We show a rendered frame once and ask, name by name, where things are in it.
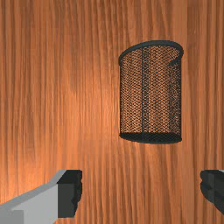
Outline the dark mesh basket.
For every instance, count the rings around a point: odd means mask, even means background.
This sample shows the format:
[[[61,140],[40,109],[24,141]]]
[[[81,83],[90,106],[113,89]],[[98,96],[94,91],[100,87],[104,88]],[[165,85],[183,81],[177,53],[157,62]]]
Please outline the dark mesh basket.
[[[182,141],[183,47],[170,40],[133,45],[119,56],[119,136],[145,144]]]

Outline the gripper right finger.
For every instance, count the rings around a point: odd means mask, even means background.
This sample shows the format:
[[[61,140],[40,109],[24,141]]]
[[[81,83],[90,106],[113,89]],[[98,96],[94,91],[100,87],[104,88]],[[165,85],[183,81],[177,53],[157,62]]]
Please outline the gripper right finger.
[[[224,170],[203,170],[200,178],[203,196],[224,214]]]

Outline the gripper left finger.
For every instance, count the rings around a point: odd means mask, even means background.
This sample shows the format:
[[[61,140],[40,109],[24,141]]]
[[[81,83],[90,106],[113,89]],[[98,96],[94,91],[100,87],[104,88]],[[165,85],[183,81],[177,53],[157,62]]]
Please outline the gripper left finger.
[[[54,224],[73,218],[82,195],[82,171],[60,170],[44,185],[0,205],[0,224]]]

